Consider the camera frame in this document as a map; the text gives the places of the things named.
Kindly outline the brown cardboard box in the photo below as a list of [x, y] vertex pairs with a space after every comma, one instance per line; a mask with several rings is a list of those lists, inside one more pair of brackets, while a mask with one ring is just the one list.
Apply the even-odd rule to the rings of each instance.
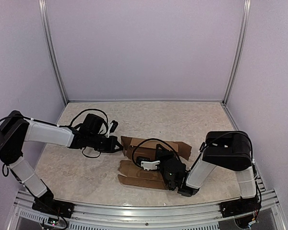
[[126, 160], [120, 161], [118, 180], [123, 185], [181, 190], [192, 147], [180, 141], [121, 137]]

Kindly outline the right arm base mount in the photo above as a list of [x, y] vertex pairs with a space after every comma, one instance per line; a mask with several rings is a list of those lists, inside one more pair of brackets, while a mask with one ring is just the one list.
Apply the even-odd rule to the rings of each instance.
[[241, 197], [239, 199], [221, 202], [219, 206], [223, 218], [258, 211], [262, 207], [258, 197], [248, 199]]

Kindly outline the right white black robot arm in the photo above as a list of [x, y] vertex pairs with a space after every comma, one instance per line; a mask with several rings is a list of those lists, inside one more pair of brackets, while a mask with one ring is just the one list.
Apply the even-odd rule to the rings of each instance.
[[189, 170], [174, 151], [156, 148], [155, 169], [161, 172], [166, 188], [191, 197], [197, 194], [206, 178], [216, 168], [235, 173], [240, 189], [236, 209], [247, 212], [257, 195], [253, 169], [252, 142], [243, 131], [210, 131], [199, 148], [199, 156]]

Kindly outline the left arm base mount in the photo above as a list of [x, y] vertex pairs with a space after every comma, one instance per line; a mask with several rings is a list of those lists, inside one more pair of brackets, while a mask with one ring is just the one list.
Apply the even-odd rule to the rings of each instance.
[[74, 210], [74, 206], [74, 203], [55, 199], [48, 204], [35, 199], [32, 204], [32, 209], [42, 213], [70, 219]]

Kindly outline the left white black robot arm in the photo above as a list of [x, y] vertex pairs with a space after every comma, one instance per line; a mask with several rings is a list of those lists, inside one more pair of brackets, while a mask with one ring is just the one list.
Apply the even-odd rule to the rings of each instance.
[[117, 121], [96, 115], [97, 109], [94, 108], [85, 112], [84, 121], [75, 124], [79, 117], [76, 115], [68, 125], [27, 117], [17, 110], [0, 119], [2, 171], [6, 176], [12, 173], [47, 213], [53, 213], [58, 203], [35, 171], [43, 146], [52, 144], [72, 150], [91, 148], [98, 154], [123, 149], [118, 137], [113, 135], [119, 125]]

